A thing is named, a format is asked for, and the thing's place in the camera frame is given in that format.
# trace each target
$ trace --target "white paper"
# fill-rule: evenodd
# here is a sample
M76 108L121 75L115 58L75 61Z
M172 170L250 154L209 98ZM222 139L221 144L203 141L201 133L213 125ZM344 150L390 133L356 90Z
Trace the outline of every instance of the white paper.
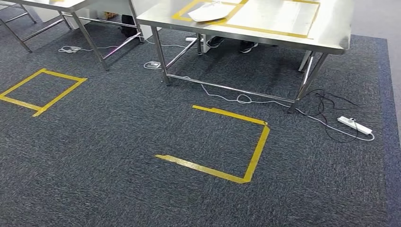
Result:
M207 3L200 8L189 12L188 15L196 22L217 20L228 16L228 14L235 8L232 5L225 5L220 3Z

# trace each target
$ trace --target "shoe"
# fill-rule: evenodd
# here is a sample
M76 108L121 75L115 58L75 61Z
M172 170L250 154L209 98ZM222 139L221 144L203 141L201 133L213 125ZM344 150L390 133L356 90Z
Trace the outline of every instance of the shoe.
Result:
M220 46L220 44L224 41L223 37L219 37L219 36L215 36L212 39L208 40L206 42L206 44L210 47L210 48L218 48L218 46Z
M241 53L249 53L249 52L251 52L252 48L255 48L257 46L258 46L258 43L242 41L239 52L241 52Z

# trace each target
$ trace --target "power strip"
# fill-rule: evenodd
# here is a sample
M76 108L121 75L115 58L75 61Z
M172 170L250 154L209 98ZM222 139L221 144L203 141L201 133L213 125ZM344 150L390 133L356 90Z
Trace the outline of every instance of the power strip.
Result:
M185 38L185 40L187 41L187 42L192 42L192 41L194 41L196 38L193 38L193 37L187 37L187 38Z
M365 134L365 135L369 135L372 134L372 130L355 122L355 120L353 118L346 118L346 117L339 117L337 118L337 120L355 130L360 131L361 133Z

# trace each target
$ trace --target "yellow tape outline on floor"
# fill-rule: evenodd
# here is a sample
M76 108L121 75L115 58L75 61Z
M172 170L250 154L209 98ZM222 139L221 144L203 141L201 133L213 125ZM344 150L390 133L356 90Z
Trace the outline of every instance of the yellow tape outline on floor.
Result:
M158 158L170 161L170 162L174 162L174 163L177 163L179 165L186 166L188 168L195 169L195 170L198 170L198 171L201 171L201 172L204 172L204 173L216 176L216 177L220 177L220 178L223 178L223 179L226 179L226 180L229 180L229 181L233 181L235 183L248 183L248 182L250 182L251 179L252 179L252 175L253 175L253 173L254 173L254 171L256 169L256 166L258 165L259 158L260 158L260 156L262 154L264 145L266 143L267 137L268 137L269 132L270 132L270 129L267 126L267 122L259 120L259 119L255 119L255 118L239 115L239 114L236 114L236 113L228 112L228 111L225 111L225 110L216 109L216 108L211 108L210 109L210 108L197 106L197 105L194 105L192 107L195 108L195 109L204 110L204 111L208 111L208 112L212 112L212 113L216 113L216 114L218 113L218 114L221 114L221 115L230 116L230 117L238 118L238 119L241 119L241 120L244 120L244 121L248 121L248 122L252 122L252 123L263 125L262 134L261 134L261 136L259 138L258 144L256 145L255 151L254 151L254 153L252 155L251 161L249 162L248 168L246 169L246 172L245 172L245 175L243 176L243 178L238 177L238 176L234 176L234 175L230 175L230 174L226 174L226 173L223 173L221 171L218 171L218 170L215 170L215 169L211 169L211 168L208 168L208 167L205 167L205 166L201 166L201 165L198 165L196 163L188 162L188 161L185 161L183 159L180 159L180 158L177 158L177 157L173 157L173 156L170 156L170 155L155 155L155 157L158 157Z
M50 101L45 106L36 106L36 105L29 104L29 103L26 103L26 102L23 102L23 101L19 101L19 100L10 98L10 97L6 97L7 94L9 94L10 92L12 92L15 89L19 88L20 86L24 85L25 83L27 83L28 81L32 80L33 78L35 78L36 76L38 76L41 73L49 74L49 75L52 75L52 76L55 76L55 77L61 77L61 78L65 78L65 79L75 80L76 83L74 85L72 85L71 87L69 87L68 89L66 89L65 91L63 91L61 94L59 94L57 97L55 97L52 101ZM17 83L16 85L12 86L7 91L1 93L0 94L0 100L6 101L6 102L9 102L9 103L13 103L13 104L16 104L16 105L20 105L20 106L23 106L23 107L26 107L26 108L29 108L29 109L36 110L36 113L34 115L32 115L32 116L33 117L37 117L37 116L41 115L43 112L45 112L47 109L49 109L57 101L59 101L64 96L66 96L68 93L70 93L72 90L77 88L80 84L85 82L86 80L87 80L87 78L78 78L78 77L73 77L73 76L61 74L61 73L58 73L58 72L48 71L47 69L41 69L38 72L36 72L36 73L32 74L31 76L27 77L26 79L24 79L23 81L21 81L21 82Z

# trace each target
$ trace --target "yellow tape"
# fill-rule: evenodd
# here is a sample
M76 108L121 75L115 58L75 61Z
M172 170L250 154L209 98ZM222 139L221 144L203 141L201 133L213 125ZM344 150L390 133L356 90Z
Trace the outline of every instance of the yellow tape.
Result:
M12 92L13 90L19 88L20 86L22 86L23 84L27 83L28 81L30 81L32 78L36 77L37 75L43 73L44 71L46 71L46 69L41 69L38 72L34 73L33 75L27 77L26 79L24 79L23 81L17 83L16 85L12 86L10 89L8 89L7 91L3 92L0 94L0 97L7 95L8 93Z
M43 112L45 112L50 106L52 106L53 104L55 104L57 101L59 101L60 99L62 99L64 96L66 96L68 93L70 93L72 90L74 90L76 87L78 87L80 84L82 84L83 82L85 82L85 80L87 79L81 79L80 81L78 81L77 83L75 83L74 85L72 85L71 87L69 87L67 90L65 90L64 92L62 92L61 94L59 94L59 96L55 97L52 101L50 101L48 104L46 104L44 107L42 107L38 112L36 112L34 115L32 115L33 117L37 117L39 115L41 115Z
M33 109L33 110L36 110L36 111L41 109L40 106L32 105L32 104L29 104L29 103L26 103L26 102L22 102L22 101L13 99L13 98L5 97L5 96L0 97L0 100L6 101L6 102L9 102L9 103L13 103L13 104L16 104L16 105L20 105L20 106L23 106L23 107L26 107L26 108L29 108L29 109Z
M186 166L188 168L195 169L195 170L198 170L198 171L201 171L201 172L213 175L213 176L217 176L217 177L220 177L220 178L232 181L232 182L236 182L236 183L247 183L247 182L250 182L251 179L252 179L252 175L253 175L253 173L254 173L254 171L256 169L256 166L258 165L259 158L260 158L260 156L262 154L264 145L266 143L267 137L268 137L269 132L270 132L270 129L268 128L267 123L264 122L264 121L258 120L258 119L242 116L242 115L239 115L239 114L235 114L235 113L232 113L232 112L228 112L228 111L220 110L220 109L216 109L216 108L211 108L210 109L210 108L197 106L197 105L193 105L192 107L195 108L195 109L204 110L204 111L208 111L208 112L212 112L212 113L218 113L218 114L222 114L222 115L226 115L226 116L230 116L230 117L234 117L234 118L238 118L238 119L241 119L241 120L245 120L245 121L249 121L249 122L253 122L253 123L257 123L257 124L263 125L263 131L262 131L261 137L259 138L258 144L256 145L255 151L254 151L254 153L252 155L252 158L251 158L251 161L250 161L250 163L249 163L249 165L248 165L248 167L246 169L244 177L240 178L240 177L237 177L237 176L234 176L234 175L226 174L226 173L223 173L221 171L218 171L218 170L215 170L215 169L211 169L211 168L208 168L208 167L205 167L205 166L201 166L201 165L198 165L196 163L188 162L188 161L185 161L185 160L182 160L180 158L173 157L173 156L170 156L170 155L155 155L155 157L158 157L158 158L170 161L170 162L174 162L174 163L177 163L179 165Z
M73 76L61 74L61 73L58 73L58 72L52 72L52 71L45 70L44 73L52 75L52 76L55 76L55 77L65 78L65 79L71 79L71 80L76 80L76 81L81 81L82 80L82 78L73 77Z
M244 175L244 180L247 182L251 181L252 179L252 175L255 172L256 166L258 165L259 158L261 157L269 132L270 129L267 126L264 126L261 137L259 138L259 142L256 145L255 152L252 155L251 161L249 162L248 168Z
M317 18L317 13L319 12L320 8L320 2L316 1L308 1L308 0L286 0L286 1L294 1L294 2L301 2L301 3L308 3L308 4L317 4L319 5L316 12L315 16L312 20L311 26L309 28L309 31L312 28L312 24L315 22ZM190 17L183 17L185 13L187 13L192 7L196 6L196 4L200 2L213 2L212 0L194 0L188 5L186 5L184 8L182 8L180 11L175 13L172 16L172 19L176 20L183 20L183 21L188 21L191 22L193 21ZM263 32L263 33L269 33L269 34L275 34L275 35L285 35L285 36L290 36L290 37L297 37L297 38L308 38L309 32L306 35L303 34L296 34L296 33L288 33L288 32L280 32L280 31L274 31L274 30L268 30L268 29L262 29L262 28L255 28L255 27L247 27L247 26L238 26L238 25L230 25L227 24L227 22L246 4L248 0L242 0L239 4L234 4L234 3L228 3L228 2L223 2L223 4L227 5L236 5L236 7L228 14L227 17L222 18L220 20L215 20L215 21L210 21L210 22L202 22L202 24L206 25L218 25L218 26L225 26L225 27L232 27L232 28L239 28L239 29L244 29L244 30L249 30L249 31L255 31L255 32Z
M252 117L239 115L239 114L232 113L232 112L225 111L225 110L220 110L220 109L216 109L216 108L209 109L209 108L202 107L202 106L197 106L197 105L193 105L192 107L195 108L195 109L209 111L209 112L212 112L212 113L218 113L218 114L221 114L221 115L226 115L226 116L238 118L238 119L241 119L241 120L244 120L244 121L253 122L253 123L256 123L256 124L260 124L260 125L267 125L267 123L265 121L262 121L262 120L259 120L259 119L255 119L255 118L252 118Z
M191 168L191 169L195 169L195 170L198 170L198 171L201 171L201 172L204 172L204 173L216 176L216 177L220 177L220 178L229 180L229 181L233 181L233 182L236 182L236 183L246 183L246 181L244 181L244 179L242 179L240 177L233 176L233 175L230 175L230 174L226 174L226 173L223 173L223 172L215 170L215 169L211 169L211 168L207 168L207 167L204 167L204 166L200 166L198 164L195 164L195 163L192 163L192 162L188 162L188 161L185 161L185 160L182 160L182 159L170 156L170 155L155 155L155 156L158 157L158 158L170 161L170 162L177 163L177 164L182 165L182 166L186 166L186 167Z
M19 101L19 100L16 100L16 99L13 99L13 98L9 98L9 97L5 96L8 93L10 93L10 92L14 91L15 89L19 88L20 86L22 86L23 84L27 83L28 81L30 81L31 79L33 79L34 77L36 77L37 75L39 75L41 73L45 73L45 74L49 74L49 75L52 75L52 76L61 77L61 78L65 78L65 79L75 80L75 81L77 81L77 83L75 83L73 86L71 86L70 88L68 88L64 92L62 92L55 99L53 99L52 101L50 101L48 104L46 104L43 107L36 106L36 105L33 105L33 104L29 104L29 103L26 103L26 102L23 102L23 101ZM47 69L41 69L38 72L34 73L33 75L31 75L31 76L27 77L26 79L24 79L23 81L17 83L16 85L11 87L10 89L8 89L5 92L1 93L0 94L0 100L6 101L6 102L9 102L9 103L13 103L13 104L16 104L16 105L20 105L20 106L23 106L23 107L26 107L26 108L29 108L29 109L36 110L37 112L32 116L33 117L37 117L37 116L41 115L44 111L46 111L54 103L59 101L61 98L66 96L69 92L71 92L76 87L78 87L80 84L82 84L85 80L87 80L87 79L86 78L73 77L73 76L61 74L61 73L58 73L58 72L52 72L52 71L48 71Z

